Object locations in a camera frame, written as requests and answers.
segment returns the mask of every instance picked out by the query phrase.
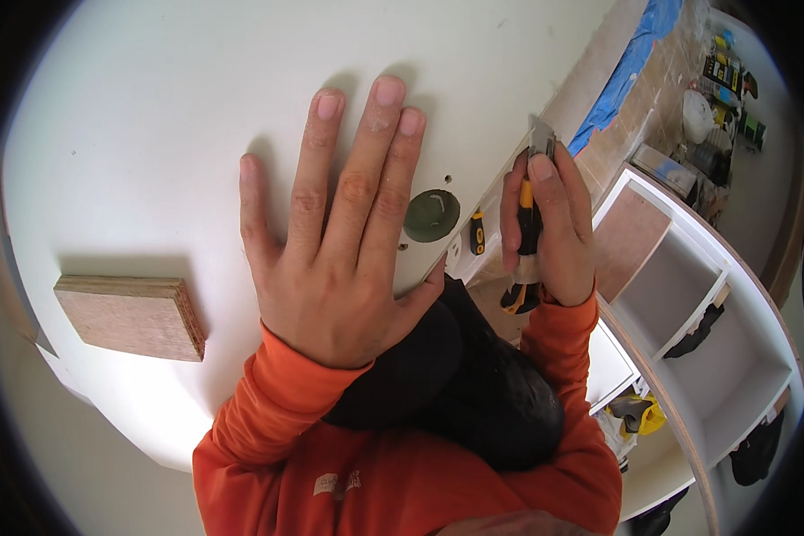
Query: hand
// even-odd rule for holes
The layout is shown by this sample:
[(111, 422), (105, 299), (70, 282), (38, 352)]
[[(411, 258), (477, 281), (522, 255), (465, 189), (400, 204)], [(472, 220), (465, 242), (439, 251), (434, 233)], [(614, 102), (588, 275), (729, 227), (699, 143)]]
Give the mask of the hand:
[(418, 288), (400, 299), (393, 295), (398, 239), (426, 127), (422, 112), (402, 107), (405, 94), (395, 76), (373, 83), (324, 232), (342, 91), (322, 89), (310, 105), (285, 247), (268, 232), (261, 161), (241, 159), (242, 238), (262, 321), (326, 367), (369, 363), (408, 335), (443, 291), (441, 260)]
[(527, 151), (522, 152), (503, 178), (503, 269), (512, 272), (519, 262), (518, 206), (525, 172), (542, 214), (542, 234), (536, 247), (542, 283), (561, 306), (579, 306), (592, 293), (592, 208), (590, 192), (562, 143), (554, 149), (553, 163), (545, 155), (535, 155), (527, 162)]

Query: black pants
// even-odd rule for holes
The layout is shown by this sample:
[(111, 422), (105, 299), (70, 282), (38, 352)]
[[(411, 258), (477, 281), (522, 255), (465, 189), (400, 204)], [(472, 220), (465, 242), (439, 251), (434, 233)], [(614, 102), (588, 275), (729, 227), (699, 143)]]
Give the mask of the black pants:
[(445, 437), (496, 471), (553, 454), (563, 408), (532, 363), (497, 336), (461, 281), (375, 360), (323, 420), (354, 430), (410, 426)]

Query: yellow and black handle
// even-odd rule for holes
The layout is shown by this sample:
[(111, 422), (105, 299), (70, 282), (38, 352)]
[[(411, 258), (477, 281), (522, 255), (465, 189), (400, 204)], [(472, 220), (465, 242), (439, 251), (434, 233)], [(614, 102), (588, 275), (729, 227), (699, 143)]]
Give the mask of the yellow and black handle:
[(471, 216), (471, 253), (485, 253), (485, 231), (482, 230), (482, 210), (479, 207)]
[(521, 315), (539, 305), (539, 267), (536, 261), (536, 245), (542, 232), (542, 215), (533, 199), (530, 177), (521, 179), (521, 196), (518, 208), (518, 223), (521, 227), (521, 246), (518, 248), (519, 263), (513, 273), (513, 284), (501, 298), (501, 308), (510, 315)]

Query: blue tarp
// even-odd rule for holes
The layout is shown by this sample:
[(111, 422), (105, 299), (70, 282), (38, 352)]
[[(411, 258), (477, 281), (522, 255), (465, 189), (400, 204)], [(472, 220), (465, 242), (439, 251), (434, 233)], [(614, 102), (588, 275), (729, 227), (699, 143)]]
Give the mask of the blue tarp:
[(604, 130), (611, 124), (634, 80), (652, 54), (653, 42), (670, 33), (681, 9), (682, 0), (649, 0), (641, 16), (641, 22), (629, 40), (611, 79), (604, 85), (596, 104), (592, 105), (578, 133), (568, 144), (568, 152), (572, 156), (586, 147), (595, 129)]

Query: shirt logo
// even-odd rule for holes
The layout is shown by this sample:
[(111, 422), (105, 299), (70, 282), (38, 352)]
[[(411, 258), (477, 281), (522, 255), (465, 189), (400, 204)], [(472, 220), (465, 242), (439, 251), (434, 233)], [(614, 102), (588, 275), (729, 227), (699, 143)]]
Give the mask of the shirt logo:
[(313, 497), (320, 493), (331, 493), (333, 499), (336, 501), (343, 500), (343, 496), (345, 492), (350, 490), (351, 488), (359, 488), (360, 487), (360, 471), (355, 470), (349, 474), (349, 477), (345, 480), (345, 486), (339, 485), (339, 476), (336, 473), (325, 473), (321, 477), (318, 477), (315, 480), (315, 485), (313, 486)]

